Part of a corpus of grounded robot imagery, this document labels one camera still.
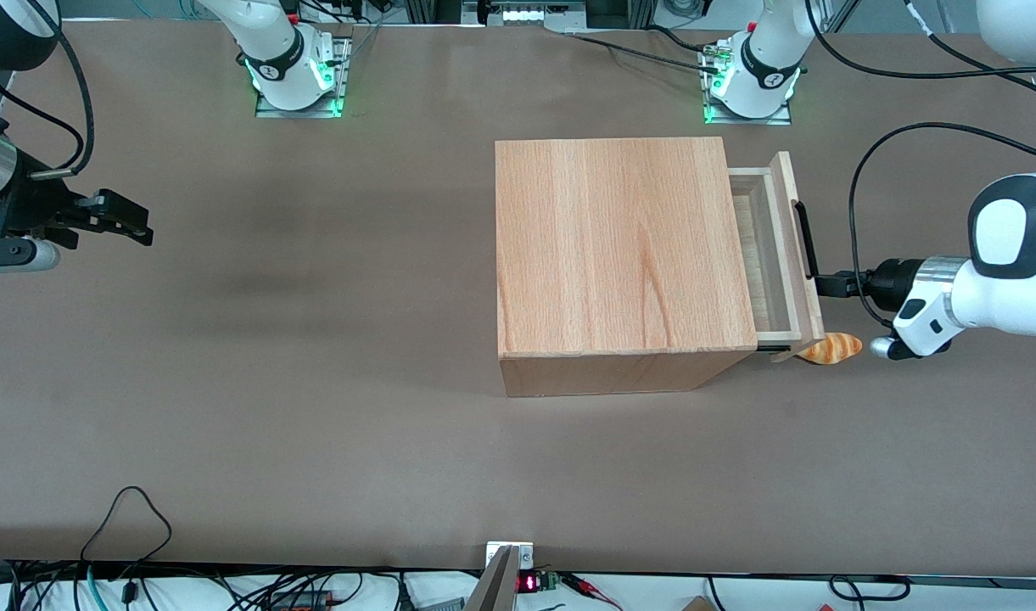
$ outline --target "black cable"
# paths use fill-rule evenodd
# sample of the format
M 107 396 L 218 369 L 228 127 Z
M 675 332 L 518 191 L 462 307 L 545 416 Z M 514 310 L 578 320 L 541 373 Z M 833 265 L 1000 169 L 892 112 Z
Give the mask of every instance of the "black cable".
M 148 592 L 148 584 L 144 583 L 144 577 L 141 577 L 141 590 L 144 591 L 144 599 L 148 600 L 148 607 L 152 607 L 152 611 L 160 611 L 156 607 L 156 601 L 152 600 L 152 594 Z
M 646 26 L 645 28 L 643 28 L 643 30 L 660 31 L 661 34 L 667 35 L 668 39 L 672 40 L 672 42 L 675 42 L 678 46 L 681 46 L 681 47 L 685 48 L 685 50 L 695 51 L 696 54 L 700 54 L 700 52 L 702 52 L 702 48 L 703 47 L 709 47 L 709 46 L 715 45 L 715 42 L 707 42 L 706 45 L 691 45 L 691 42 L 687 42 L 687 41 L 685 41 L 685 39 L 682 39 L 681 37 L 678 37 L 675 31 L 669 30 L 667 27 L 658 25 L 656 23 L 649 24 L 649 26 Z
M 828 39 L 823 34 L 823 31 L 819 30 L 819 24 L 815 23 L 815 16 L 812 14 L 812 0 L 804 0 L 804 7 L 808 12 L 808 21 L 812 24 L 812 31 L 815 32 L 815 39 L 819 41 L 819 46 L 827 50 L 833 58 L 838 59 L 839 62 L 854 69 L 859 69 L 861 72 L 873 74 L 875 77 L 912 78 L 912 80 L 918 81 L 944 81 L 949 80 L 949 78 L 1000 77 L 1000 75 L 1003 74 L 1036 72 L 1036 66 L 975 69 L 967 70 L 967 72 L 898 72 L 897 70 L 881 69 L 862 65 L 855 62 L 854 59 L 848 59 L 845 55 L 839 54 L 835 48 L 831 47 L 831 43 L 828 42 Z
M 6 89 L 5 86 L 1 84 L 1 82 L 0 82 L 0 93 L 2 97 L 5 97 L 6 100 L 12 101 L 13 105 L 17 105 L 18 107 L 30 112 L 32 115 L 39 117 L 39 119 L 48 120 L 50 123 L 56 124 L 61 129 L 68 132 L 68 135 L 73 136 L 73 140 L 76 140 L 77 147 L 75 150 L 73 150 L 73 155 L 68 158 L 68 162 L 65 162 L 61 164 L 61 166 L 56 167 L 55 170 L 61 170 L 64 167 L 71 166 L 73 163 L 75 163 L 77 159 L 80 158 L 80 153 L 83 152 L 84 150 L 84 138 L 81 137 L 80 132 L 77 132 L 77 129 L 73 127 L 70 124 L 66 123 L 66 121 L 63 121 L 56 116 L 50 115 L 49 112 L 36 109 L 32 105 L 29 105 L 28 101 L 21 99 L 21 97 L 17 96 L 17 94 Z
M 49 594 L 50 590 L 54 588 L 54 584 L 57 583 L 57 576 L 59 576 L 59 573 L 60 571 L 54 573 L 54 576 L 50 580 L 49 584 L 46 585 L 46 589 L 41 591 L 41 594 L 39 594 L 39 589 L 37 588 L 35 589 L 35 593 L 38 594 L 39 597 L 37 597 L 37 599 L 35 600 L 35 604 L 34 606 L 31 607 L 31 611 L 39 611 L 39 609 L 41 609 L 41 604 L 44 603 L 44 599 L 46 599 L 46 595 Z
M 860 171 L 864 170 L 865 164 L 871 158 L 871 155 L 875 152 L 875 149 L 883 146 L 883 143 L 888 142 L 888 140 L 893 139 L 893 137 L 899 134 L 911 132 L 914 129 L 949 129 L 953 132 L 963 132 L 968 134 L 974 134 L 975 136 L 982 136 L 983 139 L 994 140 L 996 143 L 1006 144 L 1006 146 L 1018 149 L 1027 154 L 1036 156 L 1036 148 L 1029 146 L 1028 144 L 1018 142 L 1018 140 L 1009 139 L 1007 136 L 1001 136 L 994 132 L 987 129 L 982 129 L 980 127 L 973 127 L 971 124 L 960 124 L 960 123 L 940 123 L 940 121 L 926 121 L 925 123 L 913 123 L 903 124 L 902 127 L 888 132 L 886 135 L 882 136 L 881 139 L 875 140 L 875 143 L 871 144 L 871 147 L 864 153 L 864 156 L 860 158 L 858 167 L 854 171 L 854 179 L 851 181 L 851 194 L 848 194 L 848 224 L 851 224 L 851 254 L 854 256 L 854 277 L 856 280 L 856 285 L 858 287 L 863 287 L 862 275 L 860 275 L 860 258 L 858 256 L 858 237 L 856 236 L 856 188 L 858 188 L 858 181 L 860 180 Z M 868 316 L 871 316 L 879 324 L 890 328 L 893 324 L 891 321 L 887 320 L 885 317 L 881 317 L 868 303 L 863 291 L 859 291 L 860 302 L 864 306 L 865 311 Z
M 91 92 L 87 90 L 87 80 L 84 78 L 84 70 L 80 67 L 80 59 L 77 59 L 77 52 L 73 51 L 73 46 L 68 45 L 68 38 L 64 37 L 64 32 L 61 31 L 61 27 L 54 21 L 53 17 L 46 11 L 44 5 L 37 2 L 37 0 L 25 0 L 29 7 L 33 8 L 41 20 L 45 21 L 46 25 L 54 32 L 55 37 L 61 43 L 61 50 L 64 50 L 64 54 L 68 58 L 68 62 L 73 65 L 73 74 L 77 77 L 77 86 L 80 88 L 81 101 L 84 105 L 84 126 L 86 126 L 86 142 L 84 142 L 84 152 L 80 155 L 80 162 L 76 166 L 68 169 L 73 176 L 80 174 L 80 171 L 87 167 L 87 163 L 91 161 L 91 150 L 95 147 L 95 113 L 91 111 Z
M 77 572 L 73 574 L 73 611 L 80 611 L 80 564 L 77 564 Z
M 713 66 L 703 66 L 703 65 L 699 65 L 699 64 L 691 64 L 691 63 L 688 63 L 688 62 L 682 62 L 682 61 L 680 61 L 680 59 L 662 58 L 661 55 L 646 54 L 646 52 L 644 52 L 644 51 L 638 51 L 638 50 L 629 50 L 629 48 L 621 47 L 621 46 L 618 46 L 618 45 L 616 45 L 614 42 L 607 42 L 606 40 L 597 40 L 596 38 L 587 38 L 587 37 L 584 37 L 584 35 L 577 35 L 577 34 L 564 34 L 564 35 L 567 35 L 568 38 L 575 38 L 577 40 L 583 40 L 583 41 L 586 41 L 586 42 L 593 42 L 594 45 L 600 45 L 602 47 L 607 47 L 607 48 L 609 48 L 609 50 L 622 51 L 622 52 L 624 52 L 624 54 L 637 55 L 637 57 L 639 57 L 639 58 L 653 59 L 653 61 L 655 61 L 655 62 L 661 62 L 661 63 L 665 63 L 665 64 L 677 65 L 677 66 L 681 66 L 681 67 L 686 67 L 686 68 L 689 68 L 689 69 L 696 69 L 696 70 L 699 70 L 699 72 L 710 72 L 710 74 L 718 72 L 718 69 L 716 69 Z
M 84 547 L 80 549 L 80 561 L 88 561 L 87 546 L 90 546 L 91 542 L 94 542 L 95 539 L 97 539 L 99 534 L 103 533 L 103 529 L 106 528 L 107 522 L 110 522 L 110 517 L 114 514 L 115 506 L 118 505 L 118 501 L 121 499 L 121 496 L 124 495 L 125 492 L 127 491 L 140 492 L 141 496 L 144 496 L 144 502 L 148 503 L 148 508 L 151 510 L 152 514 L 154 514 L 156 518 L 159 518 L 160 521 L 164 523 L 164 526 L 167 529 L 167 537 L 164 539 L 164 542 L 157 545 L 156 548 L 154 548 L 151 552 L 145 553 L 144 556 L 141 556 L 140 559 L 134 562 L 134 565 L 141 564 L 142 561 L 147 561 L 149 557 L 154 556 L 154 554 L 160 552 L 160 550 L 164 549 L 169 543 L 171 543 L 171 537 L 175 536 L 175 530 L 171 528 L 171 523 L 167 521 L 167 518 L 165 518 L 164 515 L 161 514 L 159 510 L 156 510 L 156 506 L 154 505 L 154 503 L 152 503 L 152 498 L 148 496 L 148 492 L 145 492 L 144 488 L 141 487 L 125 487 L 122 488 L 122 490 L 118 491 L 118 494 L 114 496 L 113 501 L 110 502 L 110 510 L 107 511 L 106 517 L 103 518 L 103 523 L 99 524 L 98 529 L 95 529 L 94 533 L 91 533 L 90 537 L 87 537 L 87 542 L 84 543 Z
M 707 576 L 707 581 L 711 584 L 711 598 L 715 600 L 715 607 L 718 607 L 718 611 L 724 611 L 724 605 L 720 603 L 718 595 L 718 586 L 715 586 L 715 579 L 712 576 Z
M 24 604 L 21 598 L 21 577 L 17 575 L 17 566 L 15 566 L 11 561 L 8 563 L 8 569 L 12 573 L 12 584 L 8 589 L 8 611 L 21 611 L 21 605 Z
M 831 594 L 835 594 L 838 599 L 845 600 L 847 603 L 857 603 L 860 611 L 865 611 L 865 601 L 871 601 L 871 603 L 895 603 L 895 601 L 905 599 L 910 595 L 910 580 L 905 579 L 905 577 L 895 577 L 895 579 L 898 580 L 898 583 L 902 584 L 902 591 L 891 595 L 862 595 L 860 594 L 860 589 L 856 587 L 854 580 L 848 579 L 847 576 L 831 576 L 831 579 L 828 580 L 828 588 L 831 588 Z M 835 586 L 836 583 L 846 584 L 854 591 L 854 594 L 843 594 Z
M 344 600 L 340 600 L 336 604 L 344 604 L 344 603 L 347 603 L 347 601 L 350 601 L 351 599 L 355 599 L 355 595 L 358 594 L 359 589 L 362 589 L 363 587 L 364 587 L 364 574 L 359 573 L 358 574 L 358 585 L 355 586 L 355 589 L 351 590 L 351 594 L 346 595 L 344 598 Z
M 963 62 L 967 62 L 968 64 L 979 67 L 981 69 L 996 69 L 994 66 L 989 64 L 986 64 L 984 62 L 979 62 L 978 59 L 969 57 L 969 55 L 966 54 L 960 54 L 960 52 L 956 50 L 952 50 L 952 48 L 949 47 L 947 42 L 944 42 L 944 40 L 938 38 L 936 34 L 929 34 L 928 39 L 931 40 L 932 43 L 936 45 L 937 47 L 940 47 L 941 50 L 947 52 L 947 54 L 952 55 L 952 57 L 955 57 L 956 59 L 961 59 Z M 1034 82 L 1026 81 L 1023 78 L 1018 77 L 1011 77 L 1010 74 L 998 74 L 997 77 L 1003 78 L 1004 81 L 1014 82 L 1016 85 L 1026 87 L 1027 89 L 1030 89 L 1032 92 L 1036 92 L 1036 84 L 1034 84 Z

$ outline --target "mounting plate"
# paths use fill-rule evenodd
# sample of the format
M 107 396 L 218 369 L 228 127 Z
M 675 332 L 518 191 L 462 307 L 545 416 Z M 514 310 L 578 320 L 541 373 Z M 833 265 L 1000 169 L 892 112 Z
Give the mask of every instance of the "mounting plate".
M 702 119 L 708 124 L 793 124 L 789 116 L 789 97 L 782 101 L 781 108 L 774 115 L 762 117 L 762 119 L 747 119 L 728 110 L 723 101 L 711 94 L 711 89 L 720 85 L 720 80 L 726 78 L 730 70 L 727 65 L 731 63 L 731 50 L 727 40 L 719 40 L 715 47 L 715 54 L 708 55 L 699 52 L 699 65 L 713 66 L 718 68 L 718 74 L 700 74 L 700 88 L 702 88 Z
M 332 38 L 328 32 L 323 35 Z M 300 110 L 281 110 L 270 105 L 260 91 L 257 93 L 257 106 L 254 116 L 258 119 L 339 119 L 344 114 L 344 93 L 348 86 L 348 59 L 351 55 L 351 38 L 332 38 L 332 52 L 323 52 L 321 61 L 317 64 L 317 75 L 325 81 L 335 83 L 333 88 L 317 97 L 315 104 Z M 335 63 L 332 67 L 325 62 Z
M 502 546 L 517 546 L 521 553 L 521 565 L 518 569 L 528 571 L 533 569 L 533 543 L 529 542 L 487 542 L 487 550 L 484 557 L 484 566 L 491 563 L 494 553 Z

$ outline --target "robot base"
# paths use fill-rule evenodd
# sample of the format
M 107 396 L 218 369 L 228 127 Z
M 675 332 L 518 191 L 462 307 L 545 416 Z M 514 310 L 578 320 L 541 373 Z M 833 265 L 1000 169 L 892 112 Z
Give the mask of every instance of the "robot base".
M 793 124 L 793 117 L 789 115 L 789 97 L 793 96 L 793 84 L 789 85 L 788 94 L 773 115 L 749 119 L 749 117 L 738 115 L 724 105 L 715 92 L 724 92 L 728 86 L 728 81 L 736 74 L 732 67 L 733 52 L 739 52 L 733 48 L 731 39 L 722 39 L 717 46 L 708 46 L 697 54 L 699 65 L 712 66 L 718 69 L 718 74 L 700 74 L 700 86 L 702 87 L 702 119 L 708 124 Z
M 327 46 L 322 50 L 322 61 L 317 63 L 316 75 L 319 81 L 333 82 L 333 88 L 322 96 L 317 97 L 315 104 L 300 110 L 281 110 L 270 105 L 260 90 L 255 85 L 257 92 L 257 106 L 254 109 L 254 116 L 258 119 L 339 119 L 344 114 L 344 93 L 348 86 L 348 59 L 351 55 L 351 38 L 332 38 L 332 51 L 328 54 Z M 332 62 L 328 66 L 323 62 Z

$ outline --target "red wire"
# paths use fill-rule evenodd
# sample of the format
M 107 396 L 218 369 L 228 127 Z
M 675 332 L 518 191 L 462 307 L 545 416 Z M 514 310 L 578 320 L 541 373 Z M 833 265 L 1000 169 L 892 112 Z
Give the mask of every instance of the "red wire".
M 605 595 L 604 592 L 597 589 L 597 586 L 588 583 L 588 581 L 585 580 L 582 580 L 581 585 L 582 589 L 586 590 L 588 594 L 594 595 L 596 600 L 602 601 L 602 603 L 610 604 L 612 607 L 618 609 L 618 611 L 623 611 L 623 607 L 620 607 L 618 603 L 616 603 L 614 600 L 609 599 L 609 597 Z
M 616 603 L 614 600 L 609 599 L 609 597 L 606 597 L 604 594 L 600 594 L 600 592 L 597 592 L 596 595 L 600 595 L 600 599 L 598 599 L 598 600 L 602 601 L 602 603 L 610 604 L 612 607 L 615 607 L 620 611 L 623 611 L 623 607 L 620 607 L 620 604 Z

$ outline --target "open drawer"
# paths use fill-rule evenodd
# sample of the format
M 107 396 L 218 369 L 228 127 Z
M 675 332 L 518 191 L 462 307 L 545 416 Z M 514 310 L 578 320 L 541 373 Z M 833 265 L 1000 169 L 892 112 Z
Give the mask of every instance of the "open drawer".
M 815 283 L 805 273 L 789 154 L 779 152 L 769 167 L 728 173 L 757 344 L 784 346 L 774 360 L 788 359 L 824 338 Z

